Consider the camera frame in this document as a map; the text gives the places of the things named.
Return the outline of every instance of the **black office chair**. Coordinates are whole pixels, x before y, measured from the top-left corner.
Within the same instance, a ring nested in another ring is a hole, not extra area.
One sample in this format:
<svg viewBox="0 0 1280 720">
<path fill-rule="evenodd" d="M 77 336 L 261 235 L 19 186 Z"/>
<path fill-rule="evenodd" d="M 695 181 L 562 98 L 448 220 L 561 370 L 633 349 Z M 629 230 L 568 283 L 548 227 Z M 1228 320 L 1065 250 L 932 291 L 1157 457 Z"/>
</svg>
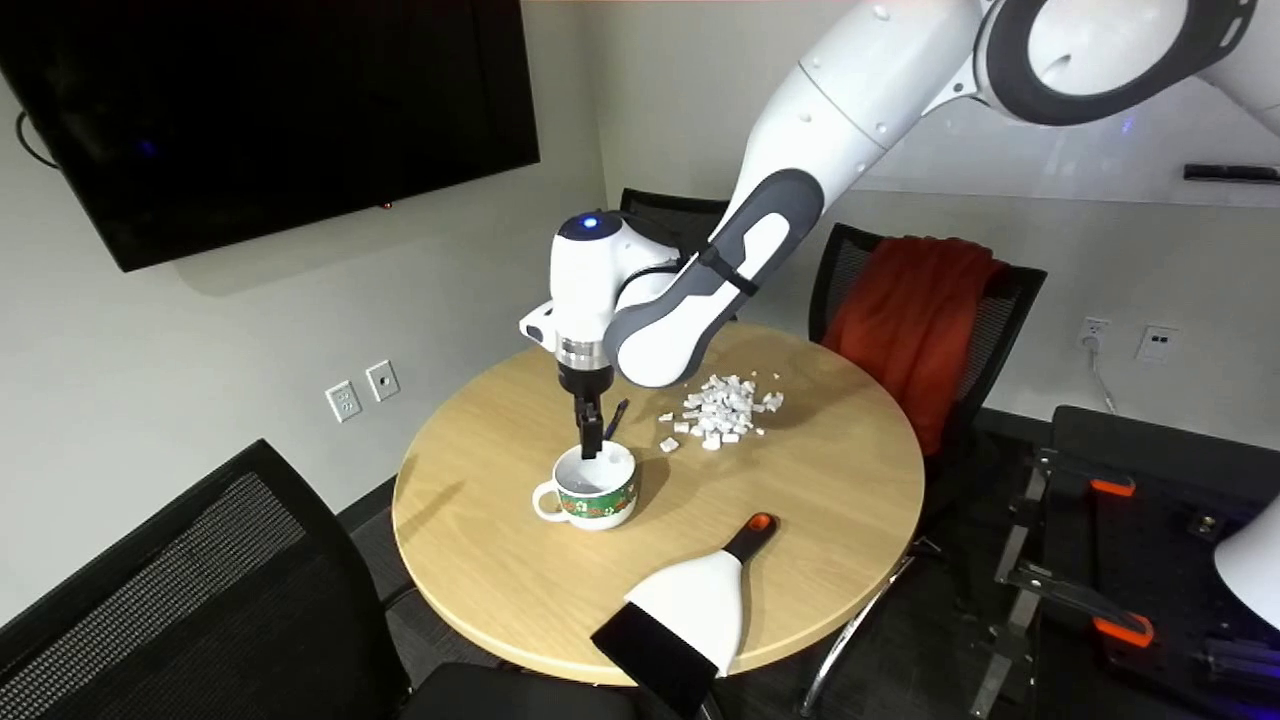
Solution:
<svg viewBox="0 0 1280 720">
<path fill-rule="evenodd" d="M 442 663 L 409 689 L 372 575 L 256 439 L 0 627 L 5 720 L 633 720 L 633 696 Z"/>
<path fill-rule="evenodd" d="M 618 193 L 624 220 L 658 242 L 675 242 L 680 254 L 708 249 L 708 235 L 720 225 L 723 208 L 729 199 L 708 195 L 663 195 L 644 186 Z"/>
<path fill-rule="evenodd" d="M 823 338 L 836 308 L 854 286 L 854 274 L 870 260 L 883 235 L 870 235 L 852 225 L 836 225 L 829 249 L 818 254 L 812 296 L 807 296 L 807 338 Z M 954 408 L 946 416 L 946 436 L 971 427 L 977 413 L 983 408 L 992 385 L 1000 378 L 1008 353 L 1044 286 L 1041 268 L 1000 262 L 992 274 L 979 320 L 971 327 L 968 364 L 958 378 Z"/>
<path fill-rule="evenodd" d="M 832 227 L 829 249 L 818 254 L 814 283 L 812 283 L 812 299 L 807 299 L 807 338 L 818 345 L 829 336 L 836 308 L 854 286 L 862 262 L 870 260 L 870 250 L 879 242 L 883 242 L 883 235 L 870 235 L 862 227 L 852 227 L 852 225 Z M 971 345 L 968 345 L 958 395 L 954 395 L 946 425 L 944 425 L 944 443 L 934 457 L 929 457 L 929 493 L 925 493 L 925 518 L 921 518 L 917 542 L 900 555 L 900 564 L 888 573 L 888 579 L 869 594 L 860 614 L 852 614 L 845 625 L 845 632 L 832 640 L 829 655 L 818 661 L 818 667 L 799 698 L 799 716 L 814 710 L 814 698 L 818 698 L 832 667 L 841 663 L 845 648 L 852 644 L 860 625 L 870 614 L 870 608 L 900 583 L 900 575 L 921 555 L 940 552 L 940 542 L 932 542 L 929 531 L 954 507 L 958 493 L 971 493 L 958 479 L 958 476 L 971 476 L 971 469 L 962 469 L 968 443 L 971 443 L 971 425 L 977 425 L 977 413 L 983 408 L 1041 286 L 1044 286 L 1044 271 L 1017 268 L 1017 262 L 1000 262 L 1000 271 L 989 280 L 979 320 L 977 320 Z"/>
</svg>

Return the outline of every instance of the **mug handle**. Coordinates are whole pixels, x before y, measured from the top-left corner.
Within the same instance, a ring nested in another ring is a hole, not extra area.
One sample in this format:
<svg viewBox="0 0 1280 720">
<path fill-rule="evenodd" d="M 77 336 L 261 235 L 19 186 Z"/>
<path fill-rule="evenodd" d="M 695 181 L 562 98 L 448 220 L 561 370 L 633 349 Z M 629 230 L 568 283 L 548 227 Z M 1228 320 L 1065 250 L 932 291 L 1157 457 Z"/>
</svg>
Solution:
<svg viewBox="0 0 1280 720">
<path fill-rule="evenodd" d="M 550 493 L 555 493 L 555 479 L 534 483 L 534 486 L 533 486 L 533 513 L 534 513 L 541 518 L 548 518 L 548 525 L 562 525 L 568 513 L 562 513 L 561 500 L 555 500 L 555 505 L 561 505 L 555 513 L 543 507 L 543 494 L 550 494 Z"/>
</svg>

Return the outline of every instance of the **electrical outlet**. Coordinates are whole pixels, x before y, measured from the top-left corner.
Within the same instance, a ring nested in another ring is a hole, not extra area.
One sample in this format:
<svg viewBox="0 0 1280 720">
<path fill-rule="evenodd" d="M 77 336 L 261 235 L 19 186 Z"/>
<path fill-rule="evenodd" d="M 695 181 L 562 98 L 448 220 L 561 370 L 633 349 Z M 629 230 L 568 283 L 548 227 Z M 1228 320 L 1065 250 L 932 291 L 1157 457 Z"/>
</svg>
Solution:
<svg viewBox="0 0 1280 720">
<path fill-rule="evenodd" d="M 372 390 L 376 402 L 401 390 L 391 361 L 369 364 L 364 378 L 369 378 L 369 390 Z"/>
<path fill-rule="evenodd" d="M 330 413 L 330 418 L 350 418 L 361 413 L 361 395 L 355 395 L 355 385 L 350 378 L 338 378 L 330 386 L 324 386 L 324 402 Z"/>
</svg>

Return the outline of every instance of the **wall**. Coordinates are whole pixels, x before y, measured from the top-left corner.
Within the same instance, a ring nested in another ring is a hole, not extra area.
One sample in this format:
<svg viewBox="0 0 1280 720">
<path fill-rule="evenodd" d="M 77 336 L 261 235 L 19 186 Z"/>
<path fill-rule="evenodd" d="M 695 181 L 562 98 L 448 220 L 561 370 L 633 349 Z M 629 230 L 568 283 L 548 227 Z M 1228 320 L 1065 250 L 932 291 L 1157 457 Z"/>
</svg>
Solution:
<svg viewBox="0 0 1280 720">
<path fill-rule="evenodd" d="M 752 116 L 846 0 L 633 0 L 590 12 L 604 181 L 729 195 Z M 891 146 L 829 220 L 971 235 L 1046 268 L 989 408 L 1102 408 L 1280 447 L 1280 186 L 1184 183 L 1184 160 L 1277 163 L 1280 141 L 1207 84 L 1084 128 L 951 104 Z M 823 227 L 743 315 L 802 330 Z M 1080 320 L 1102 315 L 1095 374 Z M 1143 323 L 1176 345 L 1135 361 Z"/>
<path fill-rule="evenodd" d="M 598 199 L 581 12 L 525 6 L 534 169 L 130 274 L 69 183 L 0 141 L 0 619 L 256 436 L 350 505 L 456 385 L 521 349 L 550 227 Z M 361 374 L 381 356 L 405 386 L 388 402 Z M 364 413 L 335 425 L 320 390 L 345 374 Z"/>
</svg>

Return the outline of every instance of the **tv screen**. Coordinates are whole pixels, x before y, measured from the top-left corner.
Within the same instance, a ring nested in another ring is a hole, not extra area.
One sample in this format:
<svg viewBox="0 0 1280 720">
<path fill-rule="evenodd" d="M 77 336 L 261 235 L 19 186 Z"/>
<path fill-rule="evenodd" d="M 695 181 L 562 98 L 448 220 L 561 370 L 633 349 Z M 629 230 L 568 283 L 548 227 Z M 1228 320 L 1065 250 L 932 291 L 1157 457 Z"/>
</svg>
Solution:
<svg viewBox="0 0 1280 720">
<path fill-rule="evenodd" d="M 534 163 L 521 0 L 5 0 L 0 69 L 119 268 Z"/>
</svg>

